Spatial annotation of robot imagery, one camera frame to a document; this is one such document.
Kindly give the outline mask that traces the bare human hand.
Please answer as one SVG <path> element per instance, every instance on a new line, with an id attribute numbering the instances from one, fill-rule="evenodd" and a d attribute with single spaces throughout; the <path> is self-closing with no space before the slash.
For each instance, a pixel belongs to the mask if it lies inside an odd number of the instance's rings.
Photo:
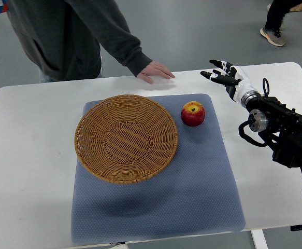
<path id="1" fill-rule="evenodd" d="M 136 77 L 148 84 L 152 84 L 153 80 L 151 76 L 160 76 L 165 79 L 175 78 L 175 75 L 169 68 L 156 61 L 150 62 Z"/>

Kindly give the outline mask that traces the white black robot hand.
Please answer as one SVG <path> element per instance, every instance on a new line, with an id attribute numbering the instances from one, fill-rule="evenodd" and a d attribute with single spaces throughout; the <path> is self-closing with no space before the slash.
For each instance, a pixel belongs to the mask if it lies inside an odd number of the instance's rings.
<path id="1" fill-rule="evenodd" d="M 210 60 L 210 63 L 217 69 L 213 69 L 212 72 L 201 71 L 200 74 L 212 82 L 223 85 L 233 101 L 246 107 L 251 99 L 261 96 L 239 66 L 219 60 Z"/>

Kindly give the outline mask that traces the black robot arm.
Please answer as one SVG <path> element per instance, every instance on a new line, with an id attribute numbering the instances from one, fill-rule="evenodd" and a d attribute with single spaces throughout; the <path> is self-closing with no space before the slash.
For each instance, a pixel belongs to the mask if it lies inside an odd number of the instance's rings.
<path id="1" fill-rule="evenodd" d="M 275 97 L 253 95 L 245 102 L 248 120 L 239 135 L 258 147 L 269 147 L 272 160 L 302 174 L 302 115 L 288 109 Z"/>

